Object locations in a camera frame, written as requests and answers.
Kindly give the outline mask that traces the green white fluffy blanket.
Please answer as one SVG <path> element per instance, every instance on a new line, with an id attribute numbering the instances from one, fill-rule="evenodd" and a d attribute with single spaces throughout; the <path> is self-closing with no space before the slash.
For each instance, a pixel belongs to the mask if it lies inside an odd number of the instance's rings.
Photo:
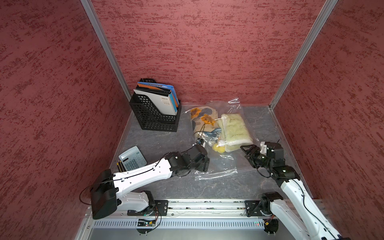
<path id="1" fill-rule="evenodd" d="M 217 123 L 221 128 L 218 146 L 224 148 L 225 152 L 230 153 L 240 149 L 240 146 L 254 144 L 254 139 L 240 114 L 222 114 Z"/>

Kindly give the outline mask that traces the clear plastic vacuum bag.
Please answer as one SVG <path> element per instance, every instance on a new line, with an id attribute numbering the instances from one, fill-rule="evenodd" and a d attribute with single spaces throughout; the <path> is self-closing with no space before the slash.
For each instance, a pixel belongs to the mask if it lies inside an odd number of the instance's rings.
<path id="1" fill-rule="evenodd" d="M 252 133 L 239 98 L 210 101 L 186 110 L 190 117 L 193 138 L 208 153 L 206 171 L 196 170 L 195 180 L 211 180 L 242 174 L 253 168 L 241 146 L 257 145 L 260 140 Z"/>

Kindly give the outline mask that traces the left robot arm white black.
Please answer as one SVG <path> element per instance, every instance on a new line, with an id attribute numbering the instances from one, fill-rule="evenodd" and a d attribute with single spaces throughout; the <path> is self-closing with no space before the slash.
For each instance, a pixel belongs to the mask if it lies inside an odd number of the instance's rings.
<path id="1" fill-rule="evenodd" d="M 159 161 L 136 170 L 112 173 L 107 169 L 90 185 L 92 218 L 103 219 L 115 211 L 152 212 L 156 206 L 149 191 L 133 191 L 153 182 L 184 177 L 196 170 L 207 172 L 207 150 L 194 145 L 184 152 L 166 153 Z"/>

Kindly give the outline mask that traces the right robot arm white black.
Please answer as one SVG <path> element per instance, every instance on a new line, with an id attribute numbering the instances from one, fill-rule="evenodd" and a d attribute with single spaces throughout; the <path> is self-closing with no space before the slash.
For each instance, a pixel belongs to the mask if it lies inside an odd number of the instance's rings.
<path id="1" fill-rule="evenodd" d="M 284 149 L 279 143 L 262 142 L 260 146 L 241 146 L 250 165 L 267 170 L 272 179 L 285 193 L 296 212 L 287 205 L 277 192 L 265 193 L 256 205 L 246 207 L 246 216 L 262 215 L 265 232 L 275 234 L 282 223 L 296 240 L 342 240 L 343 236 L 327 220 L 308 194 L 299 174 L 286 164 Z"/>

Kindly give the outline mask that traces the beige orange blue patterned blanket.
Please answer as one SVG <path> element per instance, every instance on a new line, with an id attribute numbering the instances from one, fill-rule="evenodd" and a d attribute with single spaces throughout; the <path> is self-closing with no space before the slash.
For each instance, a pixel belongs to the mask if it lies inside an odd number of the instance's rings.
<path id="1" fill-rule="evenodd" d="M 214 144 L 219 139 L 221 128 L 217 123 L 218 111 L 208 106 L 193 108 L 190 110 L 190 118 L 194 137 Z"/>

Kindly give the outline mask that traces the black mesh file holder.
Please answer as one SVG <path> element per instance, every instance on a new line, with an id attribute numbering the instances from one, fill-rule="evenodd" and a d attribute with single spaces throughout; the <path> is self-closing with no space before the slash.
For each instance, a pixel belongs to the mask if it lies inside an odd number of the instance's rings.
<path id="1" fill-rule="evenodd" d="M 138 82 L 157 83 L 154 79 L 148 79 L 148 78 L 140 79 Z M 180 103 L 179 107 L 178 108 L 175 107 L 171 91 L 169 92 L 151 91 L 151 90 L 136 89 L 136 88 L 134 90 L 143 90 L 146 92 L 160 94 L 164 96 L 169 95 L 169 97 L 171 98 L 172 104 L 175 110 L 177 111 L 176 116 L 164 115 L 158 110 L 158 108 L 147 96 L 137 95 L 134 92 L 130 100 L 130 107 L 132 108 L 142 130 L 160 131 L 160 132 L 176 132 L 177 131 L 182 105 L 179 101 Z"/>

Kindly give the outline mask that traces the grey desk calculator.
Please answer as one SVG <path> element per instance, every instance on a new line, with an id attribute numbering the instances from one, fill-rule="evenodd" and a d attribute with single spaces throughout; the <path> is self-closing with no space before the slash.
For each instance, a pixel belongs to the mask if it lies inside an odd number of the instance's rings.
<path id="1" fill-rule="evenodd" d="M 134 146 L 119 155 L 117 162 L 120 172 L 129 172 L 147 165 L 147 161 L 137 146 Z"/>

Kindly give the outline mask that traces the white booklet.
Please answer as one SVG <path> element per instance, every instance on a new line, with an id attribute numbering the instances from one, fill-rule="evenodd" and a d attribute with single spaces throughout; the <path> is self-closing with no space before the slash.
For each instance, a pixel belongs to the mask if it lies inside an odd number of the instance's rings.
<path id="1" fill-rule="evenodd" d="M 162 114 L 172 116 L 177 115 L 177 111 L 175 110 L 169 95 L 164 96 L 160 94 L 146 92 L 143 90 L 134 90 L 134 92 L 137 95 L 147 96 Z"/>

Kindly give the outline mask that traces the blue folder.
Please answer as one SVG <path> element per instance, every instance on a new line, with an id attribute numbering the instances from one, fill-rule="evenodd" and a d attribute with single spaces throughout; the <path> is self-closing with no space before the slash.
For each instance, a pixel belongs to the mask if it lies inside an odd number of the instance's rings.
<path id="1" fill-rule="evenodd" d="M 138 84 L 143 84 L 143 85 L 150 85 L 150 86 L 156 86 L 156 87 L 159 87 L 159 88 L 164 88 L 164 89 L 168 89 L 171 91 L 172 93 L 172 96 L 173 96 L 173 100 L 174 100 L 174 105 L 176 108 L 179 107 L 179 100 L 178 100 L 178 97 L 177 97 L 177 94 L 176 94 L 176 91 L 175 91 L 175 88 L 172 86 L 172 85 L 164 85 L 164 84 L 158 84 L 158 83 L 148 83 L 148 82 L 138 82 Z"/>

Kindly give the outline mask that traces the orange folder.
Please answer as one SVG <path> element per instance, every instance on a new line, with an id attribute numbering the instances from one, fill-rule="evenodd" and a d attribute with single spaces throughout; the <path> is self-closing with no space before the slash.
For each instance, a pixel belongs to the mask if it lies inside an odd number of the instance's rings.
<path id="1" fill-rule="evenodd" d="M 168 89 L 159 88 L 159 87 L 150 86 L 150 85 L 143 85 L 143 84 L 137 84 L 136 89 L 146 89 L 146 90 L 151 90 L 151 91 L 167 91 L 167 92 L 170 91 Z"/>

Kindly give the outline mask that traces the right corner aluminium profile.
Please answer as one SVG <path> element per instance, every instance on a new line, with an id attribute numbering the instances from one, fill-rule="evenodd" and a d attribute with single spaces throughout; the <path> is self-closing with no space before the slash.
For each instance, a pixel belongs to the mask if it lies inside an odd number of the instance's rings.
<path id="1" fill-rule="evenodd" d="M 311 46 L 315 42 L 317 36 L 319 35 L 320 31 L 322 30 L 324 24 L 326 23 L 327 19 L 331 15 L 333 9 L 337 5 L 338 0 L 326 0 L 323 7 L 321 8 L 316 20 L 314 21 L 307 37 L 305 38 L 300 50 L 298 51 L 290 69 L 288 70 L 285 78 L 283 79 L 278 91 L 276 92 L 275 96 L 273 97 L 269 108 L 271 111 L 275 109 L 277 106 L 279 100 L 283 96 L 285 90 L 287 89 L 288 85 L 290 84 L 291 80 L 295 76 L 297 70 L 299 69 L 301 63 L 305 59 L 307 53 L 309 52 Z"/>

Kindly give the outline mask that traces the left corner aluminium profile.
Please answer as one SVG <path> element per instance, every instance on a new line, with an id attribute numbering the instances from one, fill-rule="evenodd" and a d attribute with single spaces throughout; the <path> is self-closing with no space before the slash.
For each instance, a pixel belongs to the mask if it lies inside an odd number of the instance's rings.
<path id="1" fill-rule="evenodd" d="M 104 32 L 104 29 L 102 27 L 102 24 L 97 16 L 97 13 L 95 11 L 95 8 L 92 4 L 92 1 L 90 0 L 81 0 L 81 3 L 82 3 L 82 6 L 91 22 L 91 25 L 103 47 L 103 50 L 115 72 L 115 75 L 122 87 L 122 90 L 126 96 L 126 98 L 128 99 L 128 101 L 131 100 L 131 93 L 130 93 L 130 90 L 129 90 L 129 87 L 126 83 L 126 80 L 125 80 L 125 77 L 124 77 L 124 74 L 118 64 L 118 61 L 115 57 L 115 54 L 113 53 L 113 50 L 112 50 L 112 47 L 107 39 L 107 36 Z"/>

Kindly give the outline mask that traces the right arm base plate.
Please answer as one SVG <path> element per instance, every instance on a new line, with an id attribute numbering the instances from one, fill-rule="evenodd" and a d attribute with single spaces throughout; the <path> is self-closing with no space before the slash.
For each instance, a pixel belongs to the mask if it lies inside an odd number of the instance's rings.
<path id="1" fill-rule="evenodd" d="M 271 217 L 273 215 L 268 199 L 247 200 L 245 201 L 245 209 L 247 217 Z"/>

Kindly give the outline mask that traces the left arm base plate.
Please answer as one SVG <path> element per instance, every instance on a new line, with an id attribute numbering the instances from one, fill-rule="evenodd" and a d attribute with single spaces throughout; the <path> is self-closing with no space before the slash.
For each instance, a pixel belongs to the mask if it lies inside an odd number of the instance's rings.
<path id="1" fill-rule="evenodd" d="M 149 202 L 149 206 L 140 212 L 128 210 L 127 216 L 150 216 L 150 217 L 154 217 L 158 213 L 160 213 L 162 216 L 166 216 L 167 212 L 168 212 L 168 205 L 169 205 L 168 200 L 154 200 L 152 202 Z"/>

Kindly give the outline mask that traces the aluminium front rail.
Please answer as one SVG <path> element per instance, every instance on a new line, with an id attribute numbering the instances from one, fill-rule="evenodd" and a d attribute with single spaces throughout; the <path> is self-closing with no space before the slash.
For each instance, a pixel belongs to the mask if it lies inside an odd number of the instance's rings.
<path id="1" fill-rule="evenodd" d="M 246 217 L 245 201 L 235 199 L 169 199 L 168 212 L 163 217 L 202 217 L 218 216 Z M 127 217 L 127 211 L 133 210 L 132 202 L 121 203 L 116 208 L 107 207 L 92 211 L 94 220 L 112 217 Z"/>

